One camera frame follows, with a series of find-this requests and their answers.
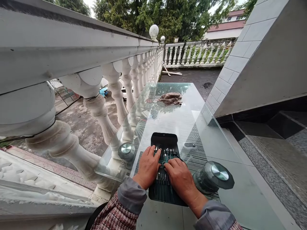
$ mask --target glass table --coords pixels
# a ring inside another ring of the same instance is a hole
[[[157,101],[162,94],[169,92],[182,95],[181,106],[165,106]],[[218,162],[229,170],[235,181],[234,187],[229,190],[220,188],[209,198],[225,204],[242,227],[285,229],[250,174],[256,170],[255,167],[244,164],[234,151],[193,83],[148,83],[103,154],[95,172],[117,181],[122,181],[126,175],[133,177],[138,171],[141,154],[151,145],[154,132],[177,136],[180,157],[192,174],[202,169],[207,161]],[[123,160],[118,155],[118,149],[126,142],[133,143],[135,149],[133,157]],[[197,150],[187,151],[185,142],[194,143]],[[155,217],[148,218],[152,215],[163,220],[160,229],[192,229],[196,221],[189,208],[148,198],[137,229],[153,229]],[[182,224],[169,225],[172,221]]]

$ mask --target tool kit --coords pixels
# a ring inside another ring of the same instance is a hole
[[[156,180],[149,187],[149,198],[155,201],[172,203],[180,206],[187,206],[186,203],[178,196],[173,189],[169,176],[164,170],[164,164],[169,159],[179,158],[179,150],[177,146],[178,138],[175,134],[153,133],[151,136],[151,146],[155,145],[155,154],[161,149],[159,163],[161,164]]]

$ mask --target hand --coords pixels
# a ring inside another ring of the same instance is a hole
[[[141,156],[138,173],[133,177],[133,180],[145,190],[154,182],[158,169],[161,166],[161,164],[158,163],[161,150],[158,149],[155,156],[153,156],[155,147],[154,145],[147,147]]]
[[[187,165],[179,158],[170,159],[164,164],[170,182],[180,198],[191,208],[197,218],[208,199],[197,190]]]

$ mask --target brown rag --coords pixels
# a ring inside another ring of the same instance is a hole
[[[182,105],[182,95],[180,93],[167,93],[163,94],[158,101],[163,102],[165,105]]]

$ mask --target staircase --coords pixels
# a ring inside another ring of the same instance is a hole
[[[307,112],[279,111],[265,123],[245,119],[221,126],[230,130],[296,223],[307,229]]]

